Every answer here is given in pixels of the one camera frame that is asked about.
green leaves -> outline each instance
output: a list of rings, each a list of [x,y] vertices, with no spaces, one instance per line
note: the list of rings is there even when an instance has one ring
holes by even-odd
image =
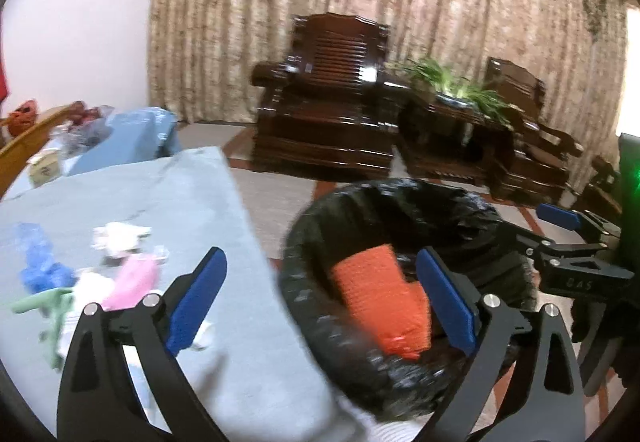
[[[509,125],[502,114],[508,104],[493,89],[483,89],[468,78],[457,76],[450,68],[440,65],[433,57],[423,56],[418,60],[407,59],[400,69],[413,80],[428,82],[436,92],[473,102],[486,117]]]

trash can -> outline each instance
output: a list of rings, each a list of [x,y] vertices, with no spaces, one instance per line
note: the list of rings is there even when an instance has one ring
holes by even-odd
[[[356,405],[380,420],[428,414],[459,374],[465,356],[449,345],[432,314],[431,348],[417,361],[388,356],[350,316],[332,268],[368,248],[390,244],[407,281],[431,245],[481,293],[533,310],[527,261],[497,237],[501,221],[475,193],[414,179],[351,184],[315,201],[287,237],[279,286],[319,366]],[[503,371],[517,346],[510,345]]]

beige curtain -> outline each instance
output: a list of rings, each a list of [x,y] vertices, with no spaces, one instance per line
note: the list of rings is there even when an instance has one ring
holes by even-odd
[[[587,151],[572,164],[581,186],[594,154],[615,155],[626,1],[152,0],[150,100],[188,122],[252,121],[252,65],[284,57],[291,16],[359,14],[392,27],[391,60],[427,53],[481,78],[497,56],[543,79],[546,121]]]

orange cloth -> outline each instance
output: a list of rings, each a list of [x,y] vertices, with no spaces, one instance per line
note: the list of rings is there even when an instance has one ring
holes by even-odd
[[[342,260],[334,278],[351,315],[386,354],[415,360],[431,347],[427,296],[420,283],[404,280],[390,245]]]

crumpled blue plastic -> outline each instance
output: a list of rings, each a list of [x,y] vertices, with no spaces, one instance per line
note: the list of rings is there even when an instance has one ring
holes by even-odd
[[[32,294],[52,288],[73,287],[74,272],[53,258],[53,245],[37,223],[16,226],[18,247],[24,252],[27,266],[20,271],[20,280]]]

